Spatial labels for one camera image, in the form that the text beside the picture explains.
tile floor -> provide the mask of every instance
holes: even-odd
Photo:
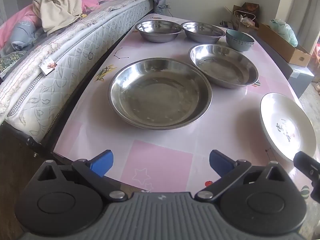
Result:
[[[320,96],[309,85],[300,98],[301,104],[313,124],[318,143],[320,143]],[[22,230],[14,216],[14,203],[44,160],[33,157],[33,152],[11,134],[4,133],[0,127],[0,239],[14,240]],[[132,187],[123,187],[127,193]],[[312,200],[307,202],[307,219],[300,233],[312,239],[314,228],[320,220],[320,204]]]

beige cloth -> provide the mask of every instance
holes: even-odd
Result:
[[[33,0],[33,12],[41,19],[43,30],[50,34],[68,26],[82,14],[81,0]]]

teal ceramic bowl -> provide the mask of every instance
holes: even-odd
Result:
[[[228,45],[237,51],[248,51],[254,44],[254,39],[249,35],[235,30],[226,31],[226,40]]]

white bowl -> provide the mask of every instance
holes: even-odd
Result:
[[[310,157],[316,152],[316,135],[303,110],[288,97],[266,94],[260,104],[262,128],[272,148],[284,159],[293,161],[297,152]]]

ribbed gray surface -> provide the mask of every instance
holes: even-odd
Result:
[[[212,204],[189,193],[134,193],[124,203],[111,204],[103,217],[73,236],[45,238],[27,233],[22,240],[251,240],[267,239],[243,233],[227,224]],[[302,240],[291,233],[269,239]]]

